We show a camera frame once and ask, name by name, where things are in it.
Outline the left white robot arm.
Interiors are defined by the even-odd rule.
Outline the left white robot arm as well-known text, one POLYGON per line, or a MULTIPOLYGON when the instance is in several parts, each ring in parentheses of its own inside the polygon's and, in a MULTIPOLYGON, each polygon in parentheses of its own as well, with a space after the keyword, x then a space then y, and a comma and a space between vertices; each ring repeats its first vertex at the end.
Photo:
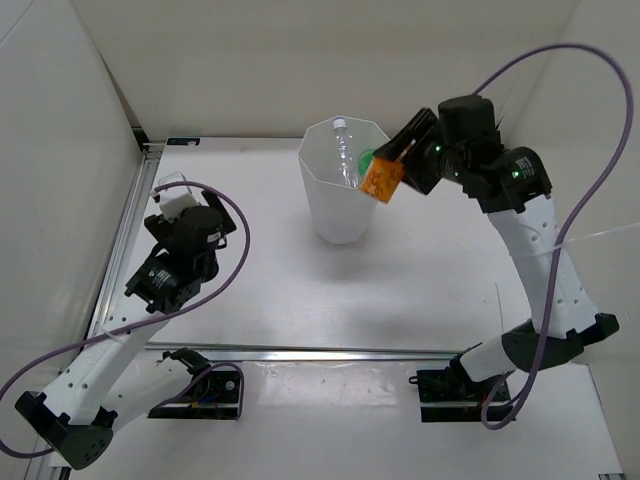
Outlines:
POLYGON ((182 188, 176 197, 161 187, 152 193, 160 211, 146 217, 144 226, 155 244, 124 291, 142 300, 143 310, 115 314, 102 333, 41 357, 46 362, 71 350, 78 353, 49 385, 16 400, 16 411, 46 442, 45 452, 59 455, 74 470, 95 463, 115 434, 137 417, 184 398, 199 400, 208 392, 215 366, 189 348, 164 353, 137 381, 122 377, 170 321, 224 292, 248 257, 244 249, 227 279, 206 297, 200 295, 219 273, 217 253, 226 248, 229 235, 249 225, 227 195, 204 187, 204 200, 198 202, 191 184, 182 188))

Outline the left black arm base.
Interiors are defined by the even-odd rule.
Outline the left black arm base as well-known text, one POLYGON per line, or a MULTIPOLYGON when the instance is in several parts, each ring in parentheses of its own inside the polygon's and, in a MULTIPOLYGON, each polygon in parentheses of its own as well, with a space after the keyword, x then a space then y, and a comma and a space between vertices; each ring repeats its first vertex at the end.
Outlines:
POLYGON ((236 421, 243 413, 245 377, 238 364, 213 364, 182 397, 152 409, 149 419, 236 421))

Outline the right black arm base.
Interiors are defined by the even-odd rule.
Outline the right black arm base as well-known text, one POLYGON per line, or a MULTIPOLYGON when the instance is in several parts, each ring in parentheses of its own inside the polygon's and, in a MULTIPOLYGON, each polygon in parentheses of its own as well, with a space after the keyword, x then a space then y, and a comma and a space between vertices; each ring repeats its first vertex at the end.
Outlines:
POLYGON ((456 385, 449 368, 445 370, 417 370, 408 382, 418 389, 422 423, 480 423, 481 410, 488 406, 487 420, 499 422, 512 410, 509 388, 502 384, 491 403, 490 391, 499 376, 479 383, 456 385))

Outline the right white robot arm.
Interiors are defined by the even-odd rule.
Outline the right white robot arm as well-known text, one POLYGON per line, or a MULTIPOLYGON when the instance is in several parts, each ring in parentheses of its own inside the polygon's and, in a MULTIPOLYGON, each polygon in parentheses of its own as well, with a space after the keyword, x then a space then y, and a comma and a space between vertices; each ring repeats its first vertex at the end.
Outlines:
POLYGON ((552 263, 558 227, 551 182, 533 150, 503 145, 489 99, 472 94, 436 111, 422 108, 373 157, 400 167, 403 183, 423 195, 443 179, 459 184, 499 233, 527 296, 527 321, 451 361, 455 396, 470 400, 490 378, 529 371, 540 341, 540 367, 549 369, 618 332, 616 316, 597 309, 569 255, 560 251, 552 263))

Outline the orange juice bottle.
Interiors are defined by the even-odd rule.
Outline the orange juice bottle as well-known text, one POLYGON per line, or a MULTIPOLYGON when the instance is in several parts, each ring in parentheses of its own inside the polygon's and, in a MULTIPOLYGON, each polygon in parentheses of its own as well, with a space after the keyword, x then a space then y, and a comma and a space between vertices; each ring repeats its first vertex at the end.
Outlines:
POLYGON ((400 161, 373 156, 359 190, 380 203, 388 204, 403 177, 404 165, 400 161))

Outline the green plastic soda bottle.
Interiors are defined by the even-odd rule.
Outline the green plastic soda bottle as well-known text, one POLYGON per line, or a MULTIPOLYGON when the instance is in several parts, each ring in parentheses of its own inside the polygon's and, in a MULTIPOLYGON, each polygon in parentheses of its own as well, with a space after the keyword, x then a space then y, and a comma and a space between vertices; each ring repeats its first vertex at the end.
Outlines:
POLYGON ((374 149, 365 149, 358 157, 358 174, 361 177, 366 175, 369 165, 373 159, 374 149))

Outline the clear unlabeled plastic bottle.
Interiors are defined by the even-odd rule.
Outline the clear unlabeled plastic bottle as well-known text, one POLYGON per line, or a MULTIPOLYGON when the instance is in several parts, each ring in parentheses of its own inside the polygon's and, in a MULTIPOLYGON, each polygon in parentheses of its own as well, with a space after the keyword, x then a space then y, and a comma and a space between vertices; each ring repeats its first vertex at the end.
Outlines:
POLYGON ((341 182, 349 188, 359 187, 358 162, 351 152, 352 136, 347 128, 344 117, 335 117, 332 120, 333 133, 337 145, 338 168, 341 182))

